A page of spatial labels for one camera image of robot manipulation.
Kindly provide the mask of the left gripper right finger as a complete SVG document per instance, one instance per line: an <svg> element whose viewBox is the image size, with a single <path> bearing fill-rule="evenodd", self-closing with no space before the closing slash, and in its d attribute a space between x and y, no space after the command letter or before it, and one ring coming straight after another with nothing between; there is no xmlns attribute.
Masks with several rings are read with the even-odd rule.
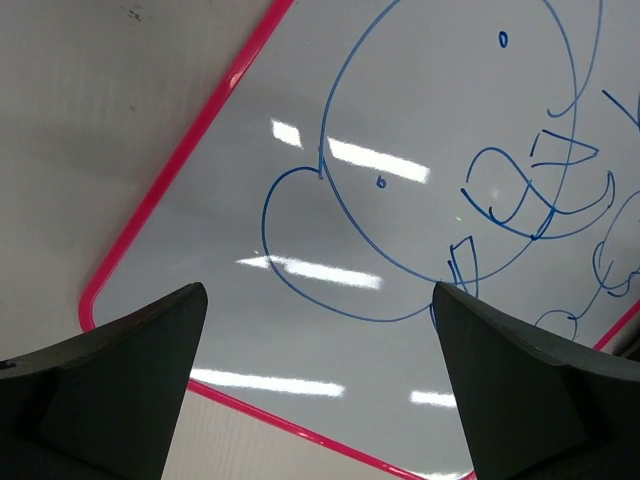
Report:
<svg viewBox="0 0 640 480"><path fill-rule="evenodd" d="M439 282L436 332L479 479L636 479L639 364Z"/></svg>

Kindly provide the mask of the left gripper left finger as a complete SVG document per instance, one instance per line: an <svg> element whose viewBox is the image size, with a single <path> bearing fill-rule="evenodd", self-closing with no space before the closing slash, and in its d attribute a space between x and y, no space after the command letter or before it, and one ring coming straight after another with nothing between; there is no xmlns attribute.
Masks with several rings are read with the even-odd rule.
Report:
<svg viewBox="0 0 640 480"><path fill-rule="evenodd" d="M161 478L207 306L191 283L2 361L2 478Z"/></svg>

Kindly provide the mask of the pink framed whiteboard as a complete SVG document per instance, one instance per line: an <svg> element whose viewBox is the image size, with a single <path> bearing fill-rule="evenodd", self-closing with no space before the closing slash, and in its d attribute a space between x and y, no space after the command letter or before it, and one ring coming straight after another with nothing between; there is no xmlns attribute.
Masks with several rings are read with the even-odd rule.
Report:
<svg viewBox="0 0 640 480"><path fill-rule="evenodd" d="M600 349L636 315L637 2L274 2L79 317L200 282L193 392L467 479L439 281Z"/></svg>

